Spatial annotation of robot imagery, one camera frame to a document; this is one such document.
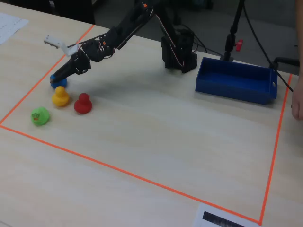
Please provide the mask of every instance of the orange tape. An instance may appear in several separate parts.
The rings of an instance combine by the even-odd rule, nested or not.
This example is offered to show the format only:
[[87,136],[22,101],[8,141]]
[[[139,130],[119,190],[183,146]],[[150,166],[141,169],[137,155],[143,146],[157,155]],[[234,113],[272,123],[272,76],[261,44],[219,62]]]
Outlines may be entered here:
[[229,209],[226,209],[226,208],[224,208],[224,207],[218,206],[218,205],[213,204],[213,203],[211,203],[211,202],[207,202],[207,201],[205,201],[205,200],[202,200],[202,199],[199,199],[199,198],[197,198],[197,197],[191,196],[191,195],[186,194],[186,193],[184,193],[184,192],[177,191],[177,190],[175,190],[175,189],[173,189],[173,188],[169,188],[169,187],[167,187],[167,186],[165,186],[165,185],[162,185],[162,184],[160,184],[160,183],[151,181],[151,180],[149,180],[149,179],[146,179],[146,178],[141,177],[141,176],[136,175],[136,174],[132,174],[132,173],[126,171],[126,170],[120,169],[120,168],[118,168],[118,167],[112,166],[112,165],[107,164],[107,163],[104,163],[104,162],[101,162],[101,161],[99,161],[99,160],[96,160],[96,159],[94,159],[94,158],[88,157],[88,156],[86,156],[86,155],[79,154],[79,153],[77,153],[77,152],[68,150],[68,149],[66,149],[66,148],[62,148],[62,147],[60,147],[60,146],[54,145],[54,144],[52,144],[52,143],[46,142],[46,141],[44,141],[44,140],[41,140],[41,139],[38,139],[38,138],[36,138],[36,137],[27,135],[27,134],[25,134],[25,133],[22,133],[22,132],[19,132],[19,131],[17,131],[17,130],[8,128],[8,127],[3,126],[3,125],[0,125],[0,128],[6,129],[6,130],[8,130],[8,131],[17,133],[17,134],[22,135],[22,136],[25,136],[25,137],[28,137],[28,138],[30,138],[30,139],[32,139],[32,140],[35,140],[35,141],[38,141],[38,142],[40,142],[40,143],[46,144],[46,145],[48,145],[48,146],[51,146],[51,147],[53,147],[53,148],[56,148],[56,149],[65,151],[65,152],[70,153],[70,154],[72,154],[72,155],[76,155],[76,156],[78,156],[78,157],[87,159],[87,160],[89,160],[89,161],[98,163],[98,164],[103,165],[103,166],[106,166],[106,167],[108,167],[108,168],[114,169],[114,170],[119,171],[119,172],[121,172],[121,173],[130,175],[130,176],[135,177],[135,178],[137,178],[137,179],[140,179],[140,180],[142,180],[142,181],[145,181],[145,182],[151,183],[151,184],[153,184],[153,185],[156,185],[156,186],[158,186],[158,187],[160,187],[160,188],[163,188],[163,189],[166,189],[166,190],[168,190],[168,191],[174,192],[174,193],[176,193],[176,194],[179,194],[179,195],[188,197],[188,198],[190,198],[190,199],[192,199],[192,200],[196,200],[196,201],[198,201],[198,202],[201,202],[201,203],[207,204],[207,205],[209,205],[209,206],[218,208],[218,209],[220,209],[220,210],[226,211],[226,212],[228,212],[228,213],[231,213],[231,214],[233,214],[233,215],[236,215],[236,216],[238,216],[238,217],[240,217],[240,218],[243,218],[243,219],[246,219],[246,220],[248,220],[248,221],[251,221],[251,222],[254,222],[254,223],[257,223],[257,224],[259,223],[259,221],[255,220],[255,219],[252,219],[252,218],[250,218],[250,217],[247,217],[247,216],[245,216],[245,215],[239,214],[239,213],[237,213],[237,212],[234,212],[234,211],[232,211],[232,210],[229,210]]
[[[289,75],[289,79],[288,79],[287,83],[290,84],[291,80],[292,80],[292,74]],[[279,144],[279,138],[280,138],[281,126],[282,126],[282,121],[283,121],[283,116],[284,116],[285,105],[286,105],[287,96],[288,96],[288,90],[289,89],[287,87],[286,91],[285,91],[285,96],[284,96],[282,109],[281,109],[278,130],[276,132],[275,147],[274,147],[274,152],[273,152],[273,156],[272,156],[272,159],[271,159],[270,170],[269,170],[269,175],[268,175],[268,180],[267,180],[267,185],[266,185],[266,190],[265,190],[265,195],[264,195],[264,200],[263,200],[263,205],[262,205],[262,211],[261,211],[261,215],[260,215],[260,221],[259,221],[260,226],[263,224],[263,218],[264,218],[265,208],[266,208],[266,204],[267,204],[271,178],[272,178],[273,171],[274,171],[276,152],[278,150],[278,144]]]
[[[94,25],[92,25],[81,37],[80,39],[76,42],[80,42],[87,34],[88,32],[90,32],[90,30],[94,27]],[[62,59],[65,57],[65,55],[63,55],[57,62],[55,65],[53,65],[48,71],[47,73],[41,78],[39,79],[39,81],[29,90],[29,92],[27,92],[25,94],[25,96],[8,112],[7,115],[5,115],[5,117],[0,121],[0,125],[11,115],[12,112],[14,112],[14,110],[24,101],[24,99],[26,99],[26,97],[28,97],[28,95],[30,93],[32,93],[32,91],[41,83],[42,80],[45,79],[45,77],[47,77],[47,75],[62,61]]]

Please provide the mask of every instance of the person's hand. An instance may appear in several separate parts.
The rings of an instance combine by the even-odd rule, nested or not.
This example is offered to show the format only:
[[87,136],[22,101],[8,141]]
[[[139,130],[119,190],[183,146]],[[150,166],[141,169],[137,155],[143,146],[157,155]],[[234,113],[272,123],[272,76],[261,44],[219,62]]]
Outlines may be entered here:
[[296,120],[303,120],[303,74],[293,92],[292,114]]

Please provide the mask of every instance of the blue tray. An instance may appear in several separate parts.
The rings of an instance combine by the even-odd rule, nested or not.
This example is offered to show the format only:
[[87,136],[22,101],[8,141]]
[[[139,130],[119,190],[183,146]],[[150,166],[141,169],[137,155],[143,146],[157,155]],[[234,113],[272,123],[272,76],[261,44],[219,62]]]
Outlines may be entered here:
[[277,80],[272,69],[203,58],[196,91],[265,105],[276,99]]

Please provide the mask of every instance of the robotic arm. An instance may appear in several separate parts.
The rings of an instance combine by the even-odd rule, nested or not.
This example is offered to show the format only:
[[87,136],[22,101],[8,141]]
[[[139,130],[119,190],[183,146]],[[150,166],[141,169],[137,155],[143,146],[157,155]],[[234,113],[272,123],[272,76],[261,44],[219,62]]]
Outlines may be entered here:
[[83,50],[80,47],[71,55],[71,59],[54,73],[51,83],[59,82],[74,73],[86,73],[91,68],[90,60],[100,62],[111,57],[115,49],[120,50],[154,16],[160,21],[165,35],[161,39],[165,67],[180,69],[183,73],[195,69],[197,55],[192,53],[194,34],[188,30],[180,30],[180,34],[176,34],[161,0],[142,0],[135,4],[117,27],[100,35],[99,40],[85,41],[81,46]]

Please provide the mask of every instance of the red rubber duck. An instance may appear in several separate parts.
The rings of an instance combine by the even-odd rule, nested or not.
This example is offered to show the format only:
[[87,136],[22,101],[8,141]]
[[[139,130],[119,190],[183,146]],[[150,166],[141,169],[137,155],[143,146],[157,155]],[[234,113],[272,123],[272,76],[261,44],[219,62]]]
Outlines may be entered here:
[[79,95],[79,100],[74,104],[74,109],[80,114],[87,114],[92,109],[91,101],[89,100],[89,94],[82,93]]

